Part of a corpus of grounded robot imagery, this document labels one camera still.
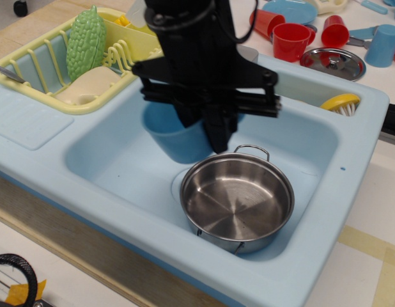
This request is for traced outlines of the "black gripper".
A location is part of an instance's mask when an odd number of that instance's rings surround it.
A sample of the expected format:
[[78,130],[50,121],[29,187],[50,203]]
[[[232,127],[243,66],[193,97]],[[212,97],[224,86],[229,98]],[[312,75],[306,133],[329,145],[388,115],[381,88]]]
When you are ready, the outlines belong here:
[[238,113],[278,115],[278,75],[239,55],[237,45],[250,34],[236,37],[229,1],[147,1],[146,6],[146,25],[163,55],[133,66],[145,99],[175,105],[185,128],[203,119],[218,154],[237,131]]

